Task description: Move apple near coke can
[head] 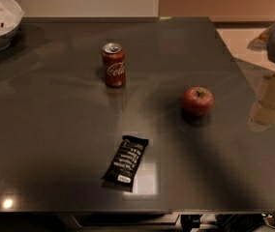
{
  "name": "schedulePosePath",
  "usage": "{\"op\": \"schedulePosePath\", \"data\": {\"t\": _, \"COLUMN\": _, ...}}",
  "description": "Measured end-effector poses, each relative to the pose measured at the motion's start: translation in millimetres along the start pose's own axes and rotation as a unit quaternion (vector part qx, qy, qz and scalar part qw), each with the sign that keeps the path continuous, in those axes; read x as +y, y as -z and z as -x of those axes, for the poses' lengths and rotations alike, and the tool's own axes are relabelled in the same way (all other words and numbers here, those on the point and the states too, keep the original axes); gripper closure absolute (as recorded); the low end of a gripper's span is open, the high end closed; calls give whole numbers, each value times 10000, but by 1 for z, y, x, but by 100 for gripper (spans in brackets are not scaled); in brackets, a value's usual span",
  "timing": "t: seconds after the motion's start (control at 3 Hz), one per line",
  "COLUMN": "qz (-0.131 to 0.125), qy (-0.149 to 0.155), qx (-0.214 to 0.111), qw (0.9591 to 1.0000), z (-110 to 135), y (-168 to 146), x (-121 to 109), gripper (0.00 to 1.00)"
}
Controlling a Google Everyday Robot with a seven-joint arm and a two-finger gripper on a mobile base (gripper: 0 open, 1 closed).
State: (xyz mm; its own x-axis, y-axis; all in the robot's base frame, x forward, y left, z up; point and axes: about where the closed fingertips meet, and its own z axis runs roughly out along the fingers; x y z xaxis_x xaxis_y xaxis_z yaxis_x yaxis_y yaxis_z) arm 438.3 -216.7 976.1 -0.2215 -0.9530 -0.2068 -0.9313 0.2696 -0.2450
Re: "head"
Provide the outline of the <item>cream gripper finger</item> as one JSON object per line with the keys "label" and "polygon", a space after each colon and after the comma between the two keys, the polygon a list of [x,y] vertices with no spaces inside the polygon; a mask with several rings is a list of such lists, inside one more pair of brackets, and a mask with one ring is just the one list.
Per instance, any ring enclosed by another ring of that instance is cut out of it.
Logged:
{"label": "cream gripper finger", "polygon": [[260,126],[270,126],[275,122],[275,72],[262,78],[250,121]]}

